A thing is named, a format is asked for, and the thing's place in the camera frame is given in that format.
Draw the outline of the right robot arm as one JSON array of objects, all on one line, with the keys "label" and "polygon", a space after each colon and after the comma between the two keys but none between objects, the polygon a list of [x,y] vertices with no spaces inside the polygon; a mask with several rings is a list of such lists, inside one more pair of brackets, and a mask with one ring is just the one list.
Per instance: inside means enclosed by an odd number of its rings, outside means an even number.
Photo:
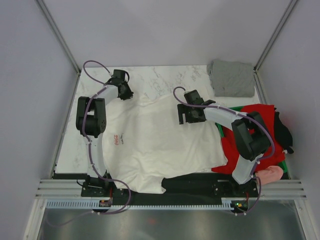
[{"label": "right robot arm", "polygon": [[247,191],[246,183],[254,178],[254,171],[262,160],[271,157],[275,152],[275,144],[269,130],[256,112],[242,112],[221,106],[214,100],[205,101],[197,90],[184,93],[185,102],[176,95],[178,86],[173,90],[177,105],[178,121],[182,125],[212,121],[233,132],[235,146],[239,157],[232,172],[235,181],[229,184],[229,191],[235,197]]}]

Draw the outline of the white red printed t shirt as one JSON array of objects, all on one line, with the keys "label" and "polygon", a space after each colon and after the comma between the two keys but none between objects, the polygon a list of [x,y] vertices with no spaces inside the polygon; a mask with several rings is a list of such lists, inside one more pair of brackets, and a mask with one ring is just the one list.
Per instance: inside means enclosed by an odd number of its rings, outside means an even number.
[{"label": "white red printed t shirt", "polygon": [[214,122],[180,124],[172,95],[114,99],[106,106],[106,120],[103,158],[119,189],[163,194],[163,179],[228,162]]}]

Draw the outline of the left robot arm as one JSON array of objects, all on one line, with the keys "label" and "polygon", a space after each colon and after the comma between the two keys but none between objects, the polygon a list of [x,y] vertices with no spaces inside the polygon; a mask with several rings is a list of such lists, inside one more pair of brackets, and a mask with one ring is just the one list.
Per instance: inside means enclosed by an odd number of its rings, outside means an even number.
[{"label": "left robot arm", "polygon": [[87,149],[87,175],[81,184],[82,197],[107,197],[110,178],[103,157],[103,133],[107,128],[106,106],[115,99],[129,100],[134,93],[129,87],[129,73],[115,69],[111,78],[93,96],[77,100],[75,126]]}]

